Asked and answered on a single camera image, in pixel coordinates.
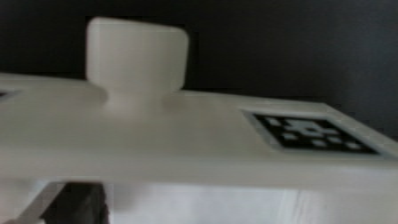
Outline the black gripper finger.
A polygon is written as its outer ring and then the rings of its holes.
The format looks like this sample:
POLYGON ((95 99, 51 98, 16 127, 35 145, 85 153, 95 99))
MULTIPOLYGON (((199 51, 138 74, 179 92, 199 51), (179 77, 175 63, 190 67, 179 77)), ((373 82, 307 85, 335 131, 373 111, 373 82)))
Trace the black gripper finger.
POLYGON ((103 185, 69 182, 40 218, 46 224, 110 224, 103 185))

